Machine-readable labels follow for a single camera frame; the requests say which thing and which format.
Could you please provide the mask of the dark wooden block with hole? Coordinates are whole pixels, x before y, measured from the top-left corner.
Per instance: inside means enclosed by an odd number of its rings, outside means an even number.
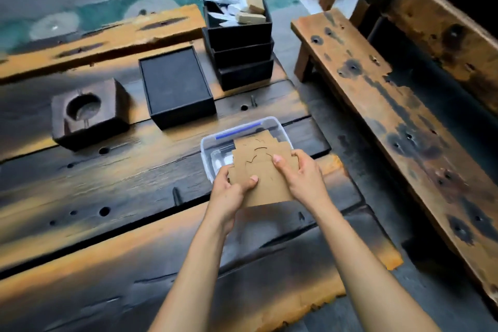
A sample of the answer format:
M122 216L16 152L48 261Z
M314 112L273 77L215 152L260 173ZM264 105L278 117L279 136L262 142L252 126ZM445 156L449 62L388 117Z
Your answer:
M129 129L130 97L114 78L53 96L52 138L71 151Z

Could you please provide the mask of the stack of brown cardboard cutouts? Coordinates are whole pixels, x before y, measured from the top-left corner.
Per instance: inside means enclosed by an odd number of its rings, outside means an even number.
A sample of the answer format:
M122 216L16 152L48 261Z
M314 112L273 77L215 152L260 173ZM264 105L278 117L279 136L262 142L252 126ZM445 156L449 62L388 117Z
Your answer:
M251 176L258 177L257 185L248 190L242 207L268 205L293 201L288 184L274 166L273 156L280 155L295 170L299 169L298 158L291 155L292 146L287 139L277 139L269 130L234 140L233 166L229 169L229 180L233 184L244 183Z

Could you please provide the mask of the green patterned rug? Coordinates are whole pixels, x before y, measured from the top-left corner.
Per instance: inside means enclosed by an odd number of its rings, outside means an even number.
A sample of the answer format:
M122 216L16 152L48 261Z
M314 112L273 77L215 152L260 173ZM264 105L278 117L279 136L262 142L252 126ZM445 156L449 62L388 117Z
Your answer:
M299 5L300 0L265 0L269 11ZM62 12L35 18L11 19L0 22L0 51L9 52L32 40L58 35L97 30L120 20L140 15L145 10L161 12L190 4L202 9L201 0L104 0L84 4Z

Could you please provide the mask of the long worn wooden bench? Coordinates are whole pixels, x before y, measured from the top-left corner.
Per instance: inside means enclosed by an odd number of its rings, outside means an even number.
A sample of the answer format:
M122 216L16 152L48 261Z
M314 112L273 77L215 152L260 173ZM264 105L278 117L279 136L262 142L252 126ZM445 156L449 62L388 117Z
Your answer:
M498 313L498 184L338 10L291 22L295 74L311 68L367 127L434 229Z

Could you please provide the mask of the person's right forearm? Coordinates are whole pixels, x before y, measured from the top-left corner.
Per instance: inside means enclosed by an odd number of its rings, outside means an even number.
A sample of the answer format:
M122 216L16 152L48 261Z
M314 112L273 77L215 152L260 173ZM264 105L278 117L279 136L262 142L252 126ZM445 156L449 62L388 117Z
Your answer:
M306 207L326 238L365 332L441 332L353 230L328 195L312 197Z

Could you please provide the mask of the person's left hand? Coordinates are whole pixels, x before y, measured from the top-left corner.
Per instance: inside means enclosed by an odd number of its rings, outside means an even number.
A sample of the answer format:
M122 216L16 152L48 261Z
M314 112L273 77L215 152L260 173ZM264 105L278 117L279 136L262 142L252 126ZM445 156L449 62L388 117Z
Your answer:
M227 235L234 226L237 211L245 198L245 193L240 193L237 184L229 181L231 165L221 167L213 181L210 200L203 219L209 227L215 227Z

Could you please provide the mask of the open black box with packets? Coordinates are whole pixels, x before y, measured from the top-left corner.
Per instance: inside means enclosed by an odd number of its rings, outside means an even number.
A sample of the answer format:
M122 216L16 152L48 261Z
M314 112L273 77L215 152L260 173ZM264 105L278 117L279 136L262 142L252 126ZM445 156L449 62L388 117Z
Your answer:
M268 43L271 39L272 19L265 0L266 23L259 25L239 25L235 27L221 27L208 12L220 12L214 2L203 2L203 13L206 20L209 39L215 50L226 50L243 46Z

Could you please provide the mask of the person's right hand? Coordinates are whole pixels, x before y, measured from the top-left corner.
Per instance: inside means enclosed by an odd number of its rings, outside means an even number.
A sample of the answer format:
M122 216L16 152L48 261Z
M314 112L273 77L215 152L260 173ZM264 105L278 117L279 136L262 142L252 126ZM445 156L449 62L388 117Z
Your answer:
M333 206L320 166L301 149L291 151L291 159L298 159L297 178L287 182L293 197L314 216L321 210Z

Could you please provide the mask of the person's left forearm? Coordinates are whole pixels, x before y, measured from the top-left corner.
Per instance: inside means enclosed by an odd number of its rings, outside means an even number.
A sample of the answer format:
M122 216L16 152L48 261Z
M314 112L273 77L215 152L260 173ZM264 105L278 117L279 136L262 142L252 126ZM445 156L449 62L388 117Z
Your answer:
M148 332L206 332L223 247L234 215L205 216Z

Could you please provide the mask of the large worn wooden table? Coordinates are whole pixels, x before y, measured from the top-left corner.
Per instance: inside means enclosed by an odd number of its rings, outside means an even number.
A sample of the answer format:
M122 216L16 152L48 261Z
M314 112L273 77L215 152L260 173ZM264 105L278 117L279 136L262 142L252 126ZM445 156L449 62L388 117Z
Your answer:
M498 117L498 39L446 0L364 0Z

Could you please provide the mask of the flat black box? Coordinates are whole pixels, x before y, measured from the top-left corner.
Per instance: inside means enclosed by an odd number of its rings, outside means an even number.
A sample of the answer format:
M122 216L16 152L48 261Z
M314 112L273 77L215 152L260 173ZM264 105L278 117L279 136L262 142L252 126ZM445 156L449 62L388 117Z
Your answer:
M149 114L160 130L216 114L193 46L139 60Z

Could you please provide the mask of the clear plastic container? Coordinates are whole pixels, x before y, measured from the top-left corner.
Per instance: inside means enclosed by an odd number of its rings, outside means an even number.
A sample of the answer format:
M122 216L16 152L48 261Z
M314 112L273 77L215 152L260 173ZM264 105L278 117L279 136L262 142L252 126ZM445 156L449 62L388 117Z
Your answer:
M286 141L290 144L290 148L294 149L288 134L286 133L282 124L279 122L279 120L276 117L268 116L248 123L258 122L258 121L261 122L260 126L236 135L226 137L224 139L215 140L215 135L223 131L202 138L200 143L201 159L203 162L206 176L211 183L213 183L219 169L222 166L233 164L232 150L236 148L235 140L237 139L253 136L260 132L268 132L277 141L279 142Z

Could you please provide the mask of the raised wooden plank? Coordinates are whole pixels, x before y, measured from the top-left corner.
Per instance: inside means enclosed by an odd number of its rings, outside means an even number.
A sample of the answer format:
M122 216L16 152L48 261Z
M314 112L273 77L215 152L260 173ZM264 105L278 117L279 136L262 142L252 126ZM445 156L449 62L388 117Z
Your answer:
M205 27L200 9L190 4L93 31L31 41L0 59L0 85L198 39Z

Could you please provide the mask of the blue pen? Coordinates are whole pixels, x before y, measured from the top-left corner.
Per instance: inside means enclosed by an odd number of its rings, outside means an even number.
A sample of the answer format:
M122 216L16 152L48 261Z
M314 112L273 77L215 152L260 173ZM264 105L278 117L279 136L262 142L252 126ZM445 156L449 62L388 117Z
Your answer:
M221 133L216 134L215 140L224 139L226 137L236 135L236 134L245 132L247 130L251 130L251 129L258 127L260 125L261 125L261 122L258 121L258 122L246 123L246 124L243 124L243 125L231 128L231 129L227 129Z

